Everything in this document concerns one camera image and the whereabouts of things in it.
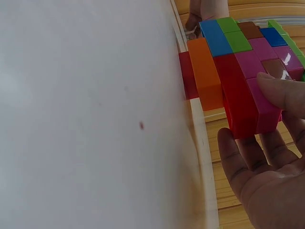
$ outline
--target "green block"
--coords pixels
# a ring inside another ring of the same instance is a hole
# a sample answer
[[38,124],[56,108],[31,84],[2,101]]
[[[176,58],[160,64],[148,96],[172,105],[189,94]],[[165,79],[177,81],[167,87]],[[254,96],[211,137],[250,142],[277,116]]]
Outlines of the green block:
[[268,27],[274,27],[281,35],[287,35],[287,32],[276,20],[268,20]]
[[217,22],[224,33],[240,31],[233,18],[219,18]]
[[241,31],[225,33],[234,53],[252,50],[252,46]]
[[299,55],[297,57],[298,57],[299,61],[302,63],[303,67],[305,68],[305,56]]
[[282,35],[282,38],[287,42],[287,44],[292,49],[292,51],[294,51],[296,56],[303,55],[302,51],[297,47],[295,42],[288,35]]

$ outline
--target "block structure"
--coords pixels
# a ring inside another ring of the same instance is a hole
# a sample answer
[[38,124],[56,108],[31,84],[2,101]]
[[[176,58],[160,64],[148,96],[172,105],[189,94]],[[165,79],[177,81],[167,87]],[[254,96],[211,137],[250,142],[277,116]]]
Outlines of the block structure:
[[204,38],[188,41],[179,55],[186,97],[199,96],[204,111],[224,106],[235,139],[274,131],[281,109],[264,97],[256,76],[305,82],[304,54],[275,20],[260,28],[222,18],[200,28]]

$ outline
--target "pink block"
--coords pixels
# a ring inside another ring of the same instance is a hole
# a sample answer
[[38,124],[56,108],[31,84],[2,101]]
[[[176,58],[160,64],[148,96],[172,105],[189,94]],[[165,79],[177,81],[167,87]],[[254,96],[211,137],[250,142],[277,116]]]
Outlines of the pink block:
[[260,61],[277,59],[277,55],[266,38],[248,40]]
[[254,51],[239,52],[235,57],[246,79],[256,78],[258,73],[266,72]]
[[289,46],[274,47],[273,50],[284,64],[293,80],[301,81],[304,67]]
[[264,97],[255,78],[247,80],[247,83],[258,110],[256,133],[263,134],[276,130],[282,110]]

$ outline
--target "orange block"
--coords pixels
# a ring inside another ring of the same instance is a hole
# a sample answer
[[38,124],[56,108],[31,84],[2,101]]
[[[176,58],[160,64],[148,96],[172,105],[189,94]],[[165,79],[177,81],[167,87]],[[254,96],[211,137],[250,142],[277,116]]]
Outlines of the orange block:
[[205,38],[187,42],[203,111],[224,106],[219,76]]

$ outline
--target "blue block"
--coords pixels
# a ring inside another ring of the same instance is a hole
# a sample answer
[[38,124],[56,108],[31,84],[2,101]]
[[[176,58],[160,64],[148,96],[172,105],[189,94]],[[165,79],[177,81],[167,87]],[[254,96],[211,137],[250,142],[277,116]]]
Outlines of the blue block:
[[199,25],[213,57],[233,53],[228,40],[216,20],[202,21]]
[[270,43],[271,47],[287,45],[286,41],[274,27],[260,29],[263,36]]

